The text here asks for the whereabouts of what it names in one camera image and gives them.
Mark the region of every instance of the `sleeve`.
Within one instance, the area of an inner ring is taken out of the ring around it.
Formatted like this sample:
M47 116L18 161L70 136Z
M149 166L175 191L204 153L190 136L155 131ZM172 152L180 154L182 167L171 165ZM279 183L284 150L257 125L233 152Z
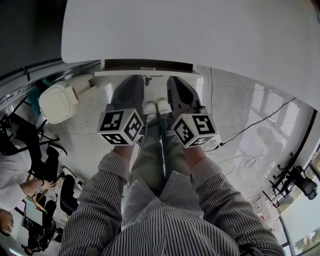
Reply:
M13 210L26 197L18 183L0 188L0 209Z
M78 208L65 225L59 256L101 251L118 234L122 221L121 198L129 179L129 162L111 151L84 187Z
M253 253L256 250L265 256L285 255L272 232L264 227L252 206L234 189L214 162L204 158L192 168L191 173L191 184L204 211L203 219L232 234L241 255L256 255Z

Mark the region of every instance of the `striped shirt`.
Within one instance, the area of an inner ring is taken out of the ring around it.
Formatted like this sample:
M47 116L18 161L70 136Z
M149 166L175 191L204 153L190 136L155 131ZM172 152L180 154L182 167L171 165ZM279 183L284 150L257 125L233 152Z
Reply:
M285 255L208 158L191 170L191 177L172 172L159 198L137 179L128 189L123 216L129 162L111 151L98 169L65 226L59 256Z

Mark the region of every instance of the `leg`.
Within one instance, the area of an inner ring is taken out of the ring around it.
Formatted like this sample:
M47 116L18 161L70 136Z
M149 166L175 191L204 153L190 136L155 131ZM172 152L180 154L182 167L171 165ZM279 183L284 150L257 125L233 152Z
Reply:
M176 136L166 136L165 120L167 114L162 114L159 119L161 125L161 137L163 145L163 157L165 163L165 177L168 180L172 171L189 176L190 169L187 165L182 147Z
M136 179L142 178L156 196L161 194L166 183L160 134L161 128L157 122L148 124L129 181L131 185Z
M35 127L25 126L17 131L16 139L24 142L28 147L31 158L31 169L38 178L38 173L43 172L44 163L41 161L38 132Z
M59 165L59 152L53 147L48 146L46 154L48 155L48 158L45 161L45 169L42 171L43 178L48 182L56 181Z
M71 215L77 208L78 202L74 198L75 179L67 175L63 182L60 194L60 207L66 214Z
M50 227L56 208L57 205L55 201L50 200L45 204L44 209L47 213L42 215L42 226L45 229Z
M38 228L36 227L37 224L33 224L32 222L29 223L28 226L28 233L29 233L29 238L28 238L28 248L32 252L36 252L39 248L39 244L37 242L37 237L38 237Z

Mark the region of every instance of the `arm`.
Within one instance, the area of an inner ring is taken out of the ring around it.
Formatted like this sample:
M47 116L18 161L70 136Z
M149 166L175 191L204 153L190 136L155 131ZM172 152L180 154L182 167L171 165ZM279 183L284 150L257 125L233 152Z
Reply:
M22 184L13 183L0 189L0 208L11 211L25 197L32 197L41 188L51 189L54 183L42 179L32 179Z
M84 187L79 206L66 223L59 256L86 255L87 249L99 252L118 234L132 150L131 146L115 147L102 158L98 173Z
M282 247L263 226L252 206L228 182L221 169L205 157L202 149L188 148L184 153L191 169L191 184L204 211L203 219L232 234L241 253L254 248L263 255L284 255Z

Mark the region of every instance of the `person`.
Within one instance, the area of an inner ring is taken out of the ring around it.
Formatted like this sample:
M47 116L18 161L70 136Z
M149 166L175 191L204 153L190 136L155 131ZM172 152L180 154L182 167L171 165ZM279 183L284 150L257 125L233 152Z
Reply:
M37 201L41 193L38 193L36 198ZM51 238L56 231L56 222L53 220L53 215L57 207L57 202L53 200L48 200L46 202L46 196L43 196L38 203L45 209L46 213L42 212L42 225L34 222L31 219L27 219L27 229L28 229L28 245L21 247L27 255L32 255L33 253L45 251Z
M0 209L0 233L9 236L14 228L14 217L11 212Z
M202 148L182 150L175 136L166 136L165 104L157 103L158 120L154 104L144 109L149 121L130 177L133 146L115 146L102 158L66 223L58 255L284 256L272 232Z
M69 217L78 208L77 200L80 194L79 192L81 192L84 188L84 183L79 180L69 168L63 166L62 171L65 175L65 178L60 193L60 208Z
M66 156L66 151L56 143L47 147L46 162L41 160L39 137L36 128L25 127L17 131L10 145L28 150L13 154L0 154L0 208L11 211L26 196L32 197L40 188L51 189L55 186L59 157ZM27 180L28 171L37 179Z

